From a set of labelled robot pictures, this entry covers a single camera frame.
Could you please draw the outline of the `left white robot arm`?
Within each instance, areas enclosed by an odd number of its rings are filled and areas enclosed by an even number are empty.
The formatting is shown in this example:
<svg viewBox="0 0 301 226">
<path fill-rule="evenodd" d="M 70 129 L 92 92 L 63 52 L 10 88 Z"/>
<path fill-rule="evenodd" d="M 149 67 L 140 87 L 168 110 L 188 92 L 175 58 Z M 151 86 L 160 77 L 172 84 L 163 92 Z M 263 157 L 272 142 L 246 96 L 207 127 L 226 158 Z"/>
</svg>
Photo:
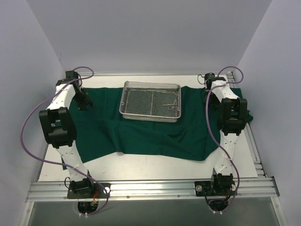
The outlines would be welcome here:
<svg viewBox="0 0 301 226">
<path fill-rule="evenodd" d="M 69 107 L 75 101 L 79 110 L 86 110 L 87 106 L 93 106 L 93 102 L 77 79 L 59 80 L 55 94 L 46 110 L 39 112 L 45 140 L 59 152 L 62 164 L 68 169 L 70 190 L 83 197 L 90 197 L 94 194 L 95 185 L 77 150 L 77 130 Z"/>
</svg>

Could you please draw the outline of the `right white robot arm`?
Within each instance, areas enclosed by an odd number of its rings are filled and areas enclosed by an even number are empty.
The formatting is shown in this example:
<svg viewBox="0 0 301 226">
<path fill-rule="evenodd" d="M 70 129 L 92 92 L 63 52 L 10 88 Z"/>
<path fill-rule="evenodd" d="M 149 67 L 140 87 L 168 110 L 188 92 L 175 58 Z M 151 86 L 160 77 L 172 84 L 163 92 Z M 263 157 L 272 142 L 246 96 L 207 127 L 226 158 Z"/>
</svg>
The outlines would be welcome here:
<svg viewBox="0 0 301 226">
<path fill-rule="evenodd" d="M 225 190 L 223 179 L 232 179 L 235 173 L 240 182 L 240 175 L 233 161 L 238 139 L 247 123 L 247 100 L 241 98 L 228 86 L 228 82 L 221 78 L 208 79 L 205 82 L 207 91 L 205 102 L 206 123 L 212 140 L 218 146 L 219 157 L 214 166 L 217 178 L 209 182 L 209 189 L 214 194 Z M 220 141 L 213 135 L 209 122 L 209 104 L 216 100 L 218 104 L 217 128 Z"/>
</svg>

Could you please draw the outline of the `dark green surgical cloth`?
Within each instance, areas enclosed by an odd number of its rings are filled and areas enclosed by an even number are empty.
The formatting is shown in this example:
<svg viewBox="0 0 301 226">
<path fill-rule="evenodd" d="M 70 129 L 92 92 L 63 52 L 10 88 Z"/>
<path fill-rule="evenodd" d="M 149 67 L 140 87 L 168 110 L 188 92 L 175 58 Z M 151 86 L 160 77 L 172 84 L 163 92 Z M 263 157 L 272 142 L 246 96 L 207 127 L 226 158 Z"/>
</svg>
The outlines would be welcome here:
<svg viewBox="0 0 301 226">
<path fill-rule="evenodd" d="M 93 107 L 80 111 L 75 102 L 69 107 L 83 162 L 115 152 L 204 161 L 217 148 L 206 123 L 203 89 L 182 87 L 182 115 L 175 123 L 124 119 L 119 112 L 122 88 L 88 88 L 87 92 Z M 217 116 L 218 109 L 209 108 L 210 126 L 220 141 Z"/>
</svg>

